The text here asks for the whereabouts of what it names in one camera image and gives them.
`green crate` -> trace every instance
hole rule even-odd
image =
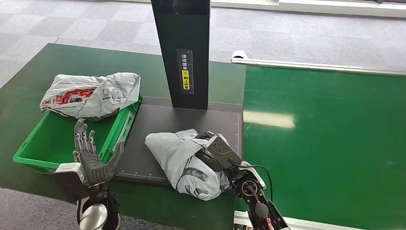
[[[125,141],[135,115],[138,102],[122,109],[116,116],[100,121],[86,121],[88,133],[94,130],[96,150],[103,162],[113,155],[117,142]],[[77,119],[46,112],[37,126],[13,156],[13,161],[34,168],[38,173],[53,174],[61,163],[73,162],[73,128]]]

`black vertical board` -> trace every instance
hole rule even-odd
[[[210,0],[151,3],[173,107],[207,110]]]

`robot finger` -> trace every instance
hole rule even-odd
[[[88,129],[88,125],[87,125],[87,124],[83,124],[81,137],[82,137],[82,143],[83,143],[84,149],[90,150],[90,149],[89,149],[89,141],[88,141],[87,133],[86,133],[86,130],[87,130],[87,129]]]
[[[96,146],[94,145],[94,130],[90,131],[89,133],[89,149],[90,152],[95,154],[96,153]]]
[[[75,143],[75,149],[77,150],[82,150],[83,144],[81,140],[81,134],[82,134],[82,127],[83,127],[84,121],[83,119],[79,119],[74,128],[74,143]]]

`robotic hand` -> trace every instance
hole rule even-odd
[[[225,172],[233,191],[247,203],[249,220],[254,230],[290,230],[276,206],[265,198],[263,190],[266,185],[254,169],[262,166],[242,161],[221,135],[207,131],[195,138],[208,140],[205,148],[196,153],[196,157],[214,171]]]
[[[77,202],[81,230],[118,230],[121,226],[118,202],[109,181],[124,152],[124,144],[118,142],[110,161],[103,164],[94,145],[94,131],[87,137],[86,129],[83,119],[79,119],[74,128],[76,163],[60,164],[54,177],[68,200]]]

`white plastic bag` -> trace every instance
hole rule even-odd
[[[170,184],[179,193],[202,200],[218,197],[229,186],[222,172],[214,172],[194,154],[207,140],[194,139],[194,129],[177,133],[151,133],[145,144],[157,159]]]
[[[141,77],[115,73],[106,77],[59,74],[41,103],[41,112],[51,110],[75,118],[101,118],[138,101]]]

